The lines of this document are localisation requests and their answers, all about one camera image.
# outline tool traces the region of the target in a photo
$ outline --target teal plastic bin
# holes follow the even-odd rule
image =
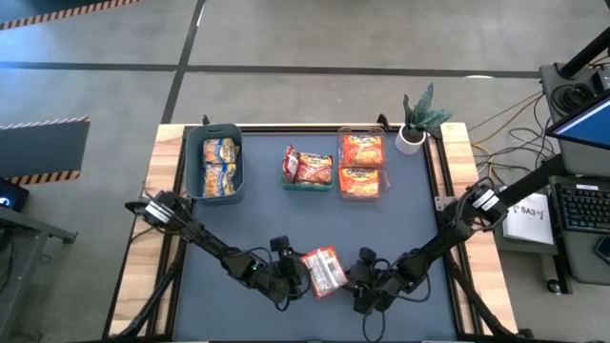
[[[235,193],[226,196],[204,197],[203,185],[205,166],[203,161],[203,141],[214,138],[232,138],[239,152],[235,159],[235,176],[233,179]],[[244,183],[244,147],[241,141],[241,130],[234,124],[204,125],[192,129],[187,135],[185,150],[185,183],[187,194],[204,205],[234,204],[243,197]]]

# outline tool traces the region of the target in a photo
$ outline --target black floor stripe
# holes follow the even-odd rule
[[[0,62],[0,69],[50,71],[176,71],[171,64]]]
[[[180,54],[178,68],[175,72],[175,76],[173,77],[172,87],[170,88],[168,101],[165,103],[165,110],[163,110],[161,124],[172,123],[173,110],[175,109],[175,104],[178,101],[178,94],[180,93],[180,88],[182,87],[184,72],[187,69],[189,58],[191,58],[191,51],[193,51],[194,39],[197,36],[197,29],[199,29],[199,19],[203,16],[202,11],[205,3],[206,0],[197,0],[197,4],[195,5],[193,18],[191,19],[187,38],[184,42],[184,48],[182,48],[182,53]]]
[[[278,67],[278,66],[187,66],[187,72],[253,73],[253,74],[321,74],[321,75],[374,75],[374,76],[424,76],[466,77],[488,76],[493,78],[539,79],[538,71],[468,71],[423,70],[386,68],[342,67]]]

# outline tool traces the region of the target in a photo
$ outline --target potted plant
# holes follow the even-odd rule
[[[428,133],[435,137],[440,136],[440,124],[451,117],[451,113],[446,110],[430,110],[434,93],[435,87],[431,83],[413,109],[409,107],[409,96],[404,94],[404,125],[396,135],[396,148],[400,152],[417,152]]]

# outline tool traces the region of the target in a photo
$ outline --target blue screen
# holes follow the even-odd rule
[[[556,128],[555,134],[610,147],[610,98]]]

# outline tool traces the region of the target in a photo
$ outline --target black keyboard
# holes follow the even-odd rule
[[[566,230],[610,233],[610,188],[579,184],[556,184],[556,198],[563,211]]]

